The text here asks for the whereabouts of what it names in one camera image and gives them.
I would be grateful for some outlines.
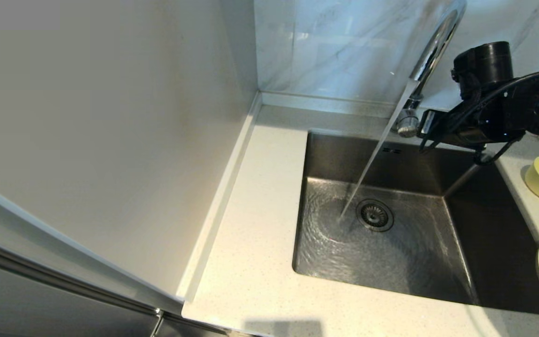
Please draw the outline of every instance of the sink drain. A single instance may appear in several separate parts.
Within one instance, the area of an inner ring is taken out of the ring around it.
[[[385,232],[394,224],[392,211],[374,199],[365,199],[357,205],[357,219],[365,228],[376,232]]]

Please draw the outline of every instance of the kitchen sink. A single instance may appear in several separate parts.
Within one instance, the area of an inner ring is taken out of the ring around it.
[[[496,166],[471,152],[308,135],[293,268],[311,277],[539,314],[537,244]]]

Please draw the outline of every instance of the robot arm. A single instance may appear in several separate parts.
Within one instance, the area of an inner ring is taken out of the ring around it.
[[[484,44],[454,61],[452,77],[462,102],[449,112],[423,114],[418,137],[422,151],[439,143],[475,150],[476,164],[494,162],[525,132],[539,135],[539,73],[513,78],[509,43]],[[482,161],[487,143],[506,143],[494,157]]]

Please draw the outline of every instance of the running water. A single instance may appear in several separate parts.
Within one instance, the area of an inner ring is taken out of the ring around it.
[[[344,206],[344,209],[342,210],[342,213],[340,213],[339,218],[342,218],[342,215],[346,212],[346,210],[349,208],[349,205],[351,201],[353,201],[353,198],[355,197],[355,194],[357,194],[357,190],[359,189],[359,186],[361,185],[361,182],[365,178],[365,175],[367,174],[367,171],[370,169],[371,163],[376,159],[376,155],[378,152],[380,152],[381,146],[386,140],[386,137],[388,136],[388,132],[390,132],[390,129],[392,128],[392,125],[396,121],[396,118],[398,117],[398,114],[401,113],[402,107],[407,102],[407,99],[411,96],[413,93],[413,90],[417,88],[417,85],[419,85],[419,81],[415,81],[413,79],[409,79],[407,81],[407,86],[405,87],[405,90],[402,92],[402,96],[400,100],[398,101],[398,104],[396,105],[396,109],[394,109],[394,113],[392,113],[392,116],[390,117],[390,120],[388,121],[388,124],[386,124],[386,128],[382,132],[382,135],[380,137],[380,141],[378,141],[378,145],[376,145],[376,149],[374,149],[374,152],[372,152],[370,156],[370,160],[367,162],[367,165],[363,169],[363,173],[361,173],[361,177],[359,178],[359,181],[357,182],[357,185],[355,186],[355,189],[353,190],[353,193],[350,195],[349,200],[347,201],[346,205]]]

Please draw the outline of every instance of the backsplash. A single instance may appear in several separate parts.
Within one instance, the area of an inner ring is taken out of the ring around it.
[[[255,0],[259,88],[395,103],[450,2]],[[501,40],[511,44],[515,76],[539,71],[539,0],[470,0],[422,106],[458,104],[454,57]]]

